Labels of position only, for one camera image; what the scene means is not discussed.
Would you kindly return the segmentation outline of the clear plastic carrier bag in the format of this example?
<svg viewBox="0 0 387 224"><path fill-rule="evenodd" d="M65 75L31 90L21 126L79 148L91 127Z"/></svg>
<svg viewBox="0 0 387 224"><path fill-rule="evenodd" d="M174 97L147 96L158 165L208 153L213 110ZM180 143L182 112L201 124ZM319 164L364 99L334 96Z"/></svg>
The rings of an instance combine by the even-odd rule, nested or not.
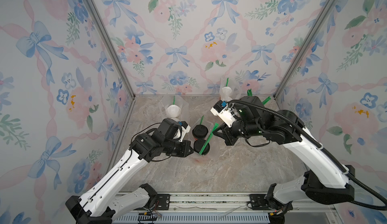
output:
<svg viewBox="0 0 387 224"><path fill-rule="evenodd" d="M164 117L176 121L190 122L189 103L180 95L165 95L158 103L158 106Z"/></svg>

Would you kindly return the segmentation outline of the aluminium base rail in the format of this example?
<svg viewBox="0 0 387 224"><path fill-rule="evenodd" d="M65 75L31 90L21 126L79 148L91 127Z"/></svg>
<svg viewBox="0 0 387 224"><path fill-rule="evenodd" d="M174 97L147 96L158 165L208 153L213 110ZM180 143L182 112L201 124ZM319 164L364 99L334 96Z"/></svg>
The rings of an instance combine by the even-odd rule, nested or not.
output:
<svg viewBox="0 0 387 224"><path fill-rule="evenodd" d="M116 224L341 224L334 206L311 200L294 201L285 215L252 205L262 203L262 193L161 192L150 210L138 209Z"/></svg>

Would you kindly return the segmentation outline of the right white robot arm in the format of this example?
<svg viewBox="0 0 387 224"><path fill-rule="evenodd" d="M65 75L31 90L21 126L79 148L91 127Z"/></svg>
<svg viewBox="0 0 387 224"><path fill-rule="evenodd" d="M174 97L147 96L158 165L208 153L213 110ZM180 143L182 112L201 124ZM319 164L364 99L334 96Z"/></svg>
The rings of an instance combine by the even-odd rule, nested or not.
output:
<svg viewBox="0 0 387 224"><path fill-rule="evenodd" d="M258 97L245 96L229 102L220 100L211 112L223 121L214 135L224 139L227 146L240 138L262 136L290 150L308 167L293 181L272 184L264 197L251 201L252 209L284 210L293 201L307 198L325 205L354 200L355 190L348 177L354 168L335 160L291 111L274 111L266 108Z"/></svg>

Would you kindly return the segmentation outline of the red cup white lid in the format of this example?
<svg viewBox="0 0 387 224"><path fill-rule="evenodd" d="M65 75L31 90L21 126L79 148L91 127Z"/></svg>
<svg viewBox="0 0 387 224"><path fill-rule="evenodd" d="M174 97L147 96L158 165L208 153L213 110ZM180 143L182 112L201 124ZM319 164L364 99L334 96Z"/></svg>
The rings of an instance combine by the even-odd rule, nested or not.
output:
<svg viewBox="0 0 387 224"><path fill-rule="evenodd" d="M231 97L232 93L233 93L233 89L231 87L222 87L220 89L220 99L222 101L228 102L232 100L232 97Z"/></svg>

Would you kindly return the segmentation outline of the red cup black lid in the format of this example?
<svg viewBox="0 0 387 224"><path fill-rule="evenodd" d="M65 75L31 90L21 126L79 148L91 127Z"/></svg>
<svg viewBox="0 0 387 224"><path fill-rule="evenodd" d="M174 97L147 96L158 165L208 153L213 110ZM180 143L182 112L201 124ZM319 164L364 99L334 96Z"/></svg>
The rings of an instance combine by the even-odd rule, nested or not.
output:
<svg viewBox="0 0 387 224"><path fill-rule="evenodd" d="M204 139L209 133L208 128L205 125L198 124L192 130L194 139Z"/></svg>
<svg viewBox="0 0 387 224"><path fill-rule="evenodd" d="M193 145L194 151L199 153L199 151L201 150L204 143L205 143L205 139L197 139ZM210 145L208 144L205 151L203 152L203 155L207 155L209 153L209 151L210 151Z"/></svg>

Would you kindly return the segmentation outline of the green wrapped straws bundle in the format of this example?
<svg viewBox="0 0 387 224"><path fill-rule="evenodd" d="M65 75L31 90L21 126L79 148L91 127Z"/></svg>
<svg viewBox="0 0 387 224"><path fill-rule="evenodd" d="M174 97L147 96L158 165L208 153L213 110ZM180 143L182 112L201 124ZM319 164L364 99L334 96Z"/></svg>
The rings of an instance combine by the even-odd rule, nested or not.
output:
<svg viewBox="0 0 387 224"><path fill-rule="evenodd" d="M247 95L249 97L252 97L253 96L253 92L252 92L252 89L248 89L247 90ZM269 101L271 100L271 97L267 97L264 101L262 101L263 105L266 105Z"/></svg>

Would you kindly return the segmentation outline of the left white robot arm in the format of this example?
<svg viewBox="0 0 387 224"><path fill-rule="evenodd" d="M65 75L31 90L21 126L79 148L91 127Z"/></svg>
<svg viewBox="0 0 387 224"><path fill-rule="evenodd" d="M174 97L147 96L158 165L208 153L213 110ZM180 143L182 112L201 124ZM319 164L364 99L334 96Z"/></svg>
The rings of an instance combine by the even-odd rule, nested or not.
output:
<svg viewBox="0 0 387 224"><path fill-rule="evenodd" d="M185 136L190 126L172 118L165 118L135 134L130 147L115 166L81 196L71 196L66 207L77 224L111 224L136 209L152 211L158 193L150 184L142 184L135 191L118 196L119 191L147 164L161 154L186 158L193 154Z"/></svg>

